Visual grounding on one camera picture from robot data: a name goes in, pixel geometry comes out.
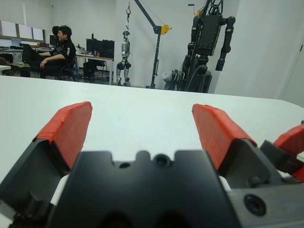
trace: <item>silver robot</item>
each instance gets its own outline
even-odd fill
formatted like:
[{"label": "silver robot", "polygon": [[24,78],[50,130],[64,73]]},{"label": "silver robot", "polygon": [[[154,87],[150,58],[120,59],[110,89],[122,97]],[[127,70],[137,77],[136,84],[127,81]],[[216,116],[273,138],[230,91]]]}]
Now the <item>silver robot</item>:
[{"label": "silver robot", "polygon": [[128,35],[130,35],[129,31],[123,32],[123,43],[122,43],[122,55],[123,59],[121,62],[117,64],[116,68],[116,83],[118,86],[121,86],[121,80],[120,72],[124,70],[124,85],[125,86],[131,86],[130,79],[128,78],[129,74],[129,68],[131,67],[131,64],[128,62],[128,57],[130,55],[130,41],[128,39]]}]

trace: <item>camera lens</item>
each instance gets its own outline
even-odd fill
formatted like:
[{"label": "camera lens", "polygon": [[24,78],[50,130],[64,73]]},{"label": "camera lens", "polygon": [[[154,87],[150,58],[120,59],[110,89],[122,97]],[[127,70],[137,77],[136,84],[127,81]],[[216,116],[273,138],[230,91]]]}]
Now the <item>camera lens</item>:
[{"label": "camera lens", "polygon": [[170,158],[164,154],[156,155],[153,159],[156,166],[167,167],[170,165]]}]

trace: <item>black hair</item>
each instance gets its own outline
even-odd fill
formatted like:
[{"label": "black hair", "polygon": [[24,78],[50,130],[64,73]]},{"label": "black hair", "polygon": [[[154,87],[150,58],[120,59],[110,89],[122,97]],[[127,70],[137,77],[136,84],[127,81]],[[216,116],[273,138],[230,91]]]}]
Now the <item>black hair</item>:
[{"label": "black hair", "polygon": [[72,30],[69,26],[63,25],[58,28],[58,31],[62,31],[63,35],[67,35],[68,39],[71,39]]},{"label": "black hair", "polygon": [[59,26],[54,26],[54,27],[52,28],[52,31],[53,31],[54,36],[57,36],[57,34],[58,34],[58,29],[59,29]]}]

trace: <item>office chair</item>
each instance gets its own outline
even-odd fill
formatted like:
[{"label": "office chair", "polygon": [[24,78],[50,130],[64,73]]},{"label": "office chair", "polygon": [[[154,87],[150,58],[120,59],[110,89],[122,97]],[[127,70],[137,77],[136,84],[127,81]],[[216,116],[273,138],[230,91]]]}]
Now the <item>office chair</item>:
[{"label": "office chair", "polygon": [[65,77],[68,76],[69,81],[70,81],[71,77],[74,82],[79,81],[78,77],[75,77],[74,72],[73,72],[73,66],[75,65],[75,62],[76,62],[76,56],[74,56],[72,62],[66,61],[66,65],[60,69],[59,74],[53,74],[50,76],[55,76],[56,80],[65,80]]},{"label": "office chair", "polygon": [[101,73],[101,77],[104,75],[104,71],[106,69],[106,76],[108,77],[108,66],[106,64],[106,61],[103,60],[94,60],[94,59],[89,59],[89,64],[93,67],[95,67],[95,72],[97,71],[97,66],[102,67],[103,71]]}]

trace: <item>desk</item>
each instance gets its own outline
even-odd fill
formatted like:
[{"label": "desk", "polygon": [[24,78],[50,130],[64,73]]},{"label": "desk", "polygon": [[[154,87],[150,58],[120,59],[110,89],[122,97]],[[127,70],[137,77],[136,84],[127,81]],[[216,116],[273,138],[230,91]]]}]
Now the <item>desk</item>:
[{"label": "desk", "polygon": [[110,61],[110,79],[109,79],[109,85],[112,84],[112,77],[113,77],[113,74],[112,74],[112,64],[113,64],[113,61],[114,61],[113,58],[96,57],[96,56],[84,55],[84,54],[76,54],[76,57],[77,58],[84,58],[85,60],[86,59],[94,59],[94,60]]},{"label": "desk", "polygon": [[[304,108],[281,100],[38,78],[0,77],[0,97],[6,98],[0,99],[0,181],[58,109],[78,102],[90,101],[93,107],[83,151],[111,151],[116,161],[135,160],[139,150],[171,159],[176,150],[200,150],[191,113],[195,103],[223,109],[259,145],[265,139],[274,142],[304,119]],[[0,216],[0,227],[8,223]]]},{"label": "desk", "polygon": [[0,65],[0,75],[2,75],[2,70],[10,70],[10,66]]},{"label": "desk", "polygon": [[34,50],[36,51],[44,51],[44,52],[50,52],[50,51],[53,51],[52,49],[45,49],[45,48],[34,48]]},{"label": "desk", "polygon": [[22,49],[0,49],[0,53],[21,53]]}]

